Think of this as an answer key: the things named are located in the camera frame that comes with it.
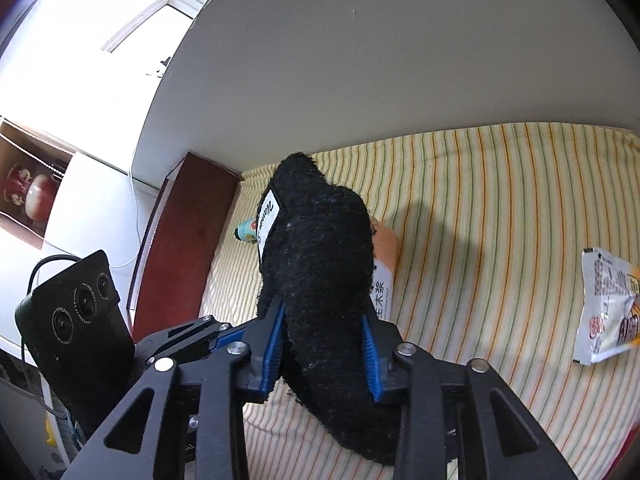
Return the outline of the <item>black knit hat with label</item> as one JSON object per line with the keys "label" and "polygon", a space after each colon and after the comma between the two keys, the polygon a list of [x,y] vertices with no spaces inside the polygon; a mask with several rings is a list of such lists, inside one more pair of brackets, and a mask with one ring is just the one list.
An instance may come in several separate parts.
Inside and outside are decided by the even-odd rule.
{"label": "black knit hat with label", "polygon": [[281,376],[339,445],[393,465],[400,411],[373,400],[363,364],[362,315],[374,269],[367,207],[303,153],[282,160],[267,188],[280,211],[260,258],[257,315],[282,297]]}

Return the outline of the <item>orange white tissue pack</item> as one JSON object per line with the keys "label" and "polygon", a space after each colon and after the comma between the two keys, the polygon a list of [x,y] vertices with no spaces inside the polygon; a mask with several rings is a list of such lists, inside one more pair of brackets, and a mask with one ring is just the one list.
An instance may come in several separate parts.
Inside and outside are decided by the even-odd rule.
{"label": "orange white tissue pack", "polygon": [[397,236],[388,226],[371,217],[374,269],[370,298],[378,318],[392,318]]}

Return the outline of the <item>white snack packet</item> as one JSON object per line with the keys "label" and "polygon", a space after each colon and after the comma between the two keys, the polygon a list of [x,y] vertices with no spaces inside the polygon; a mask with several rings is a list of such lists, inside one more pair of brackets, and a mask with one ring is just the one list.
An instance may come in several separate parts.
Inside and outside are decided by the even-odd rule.
{"label": "white snack packet", "polygon": [[639,345],[639,268],[599,248],[582,252],[584,305],[573,361],[600,363]]}

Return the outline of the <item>red white storage box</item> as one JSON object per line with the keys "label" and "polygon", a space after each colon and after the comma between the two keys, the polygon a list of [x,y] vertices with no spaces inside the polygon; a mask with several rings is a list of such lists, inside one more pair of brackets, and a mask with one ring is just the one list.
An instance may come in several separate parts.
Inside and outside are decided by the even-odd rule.
{"label": "red white storage box", "polygon": [[140,341],[198,317],[240,177],[189,152],[169,171],[145,228],[127,308]]}

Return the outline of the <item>red round ornament on shelf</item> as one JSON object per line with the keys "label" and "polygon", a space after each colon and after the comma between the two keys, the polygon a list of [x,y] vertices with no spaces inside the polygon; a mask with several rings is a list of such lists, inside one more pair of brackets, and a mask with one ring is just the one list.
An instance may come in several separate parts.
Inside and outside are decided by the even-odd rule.
{"label": "red round ornament on shelf", "polygon": [[47,223],[57,192],[50,174],[13,164],[1,177],[1,211],[20,221]]}

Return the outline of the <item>striped yellow mat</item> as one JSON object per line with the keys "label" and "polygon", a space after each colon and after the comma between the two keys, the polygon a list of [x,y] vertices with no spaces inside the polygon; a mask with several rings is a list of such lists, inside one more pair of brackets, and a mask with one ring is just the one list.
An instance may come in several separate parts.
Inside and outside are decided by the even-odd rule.
{"label": "striped yellow mat", "polygon": [[396,233],[390,317],[404,337],[439,359],[486,359],[576,476],[604,478],[639,422],[639,353],[574,361],[582,252],[639,260],[638,138],[526,122],[314,159]]}

